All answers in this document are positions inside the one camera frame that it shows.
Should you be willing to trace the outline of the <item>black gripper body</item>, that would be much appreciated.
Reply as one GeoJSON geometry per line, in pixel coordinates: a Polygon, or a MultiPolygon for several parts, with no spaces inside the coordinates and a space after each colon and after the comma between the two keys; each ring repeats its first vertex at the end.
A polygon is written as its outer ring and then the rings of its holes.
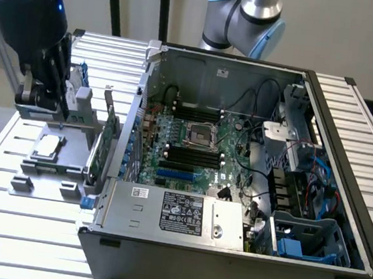
{"type": "Polygon", "coordinates": [[[22,64],[54,47],[67,32],[63,0],[0,0],[0,30],[22,64]]]}

